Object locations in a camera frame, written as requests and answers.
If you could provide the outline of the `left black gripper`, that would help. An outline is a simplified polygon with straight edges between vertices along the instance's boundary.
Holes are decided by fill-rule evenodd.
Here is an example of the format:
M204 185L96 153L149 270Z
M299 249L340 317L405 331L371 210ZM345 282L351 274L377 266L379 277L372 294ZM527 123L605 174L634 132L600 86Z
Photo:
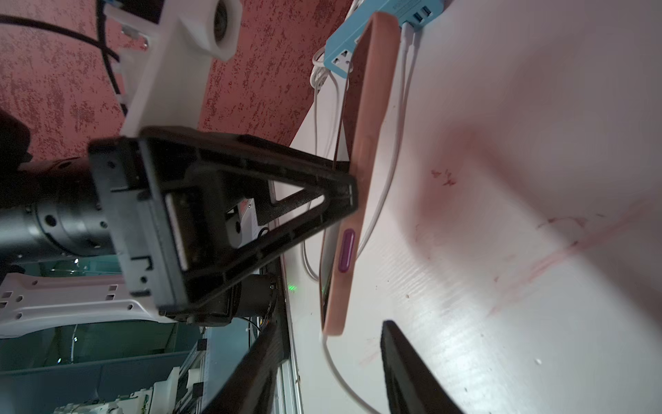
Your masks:
M131 294L182 323L266 312L257 272L359 206L348 164L250 135L146 127L88 155L1 174L1 262L116 252Z

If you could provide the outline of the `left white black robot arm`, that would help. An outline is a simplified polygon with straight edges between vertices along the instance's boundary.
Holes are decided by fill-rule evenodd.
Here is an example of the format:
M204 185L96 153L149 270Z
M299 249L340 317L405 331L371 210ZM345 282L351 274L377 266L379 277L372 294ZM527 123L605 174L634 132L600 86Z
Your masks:
M34 162L1 115L1 336L262 317L267 266L359 206L346 162L249 135L151 126Z

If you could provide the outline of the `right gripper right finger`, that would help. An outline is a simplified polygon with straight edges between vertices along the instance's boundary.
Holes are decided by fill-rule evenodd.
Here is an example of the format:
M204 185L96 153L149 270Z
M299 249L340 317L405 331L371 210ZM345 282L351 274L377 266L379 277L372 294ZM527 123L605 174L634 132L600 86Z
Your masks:
M382 324L380 348L390 413L462 413L392 320Z

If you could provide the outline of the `pink case phone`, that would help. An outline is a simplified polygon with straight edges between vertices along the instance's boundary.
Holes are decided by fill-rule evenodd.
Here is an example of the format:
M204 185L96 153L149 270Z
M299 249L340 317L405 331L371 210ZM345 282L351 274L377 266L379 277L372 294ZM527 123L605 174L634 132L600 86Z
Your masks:
M399 36L398 44L387 41L385 36L365 41L347 77L341 120L346 144L352 146L348 150L348 173L356 181L352 190L356 210L323 233L318 275L324 336L339 336L345 328L353 271L399 43Z

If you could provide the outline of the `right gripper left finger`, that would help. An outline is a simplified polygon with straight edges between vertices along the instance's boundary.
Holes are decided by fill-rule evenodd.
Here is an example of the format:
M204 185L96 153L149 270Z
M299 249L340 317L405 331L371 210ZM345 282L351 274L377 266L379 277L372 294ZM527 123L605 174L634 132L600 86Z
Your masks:
M203 369L203 413L271 413L284 341L276 322L266 324L245 355L225 343L219 329L208 339Z

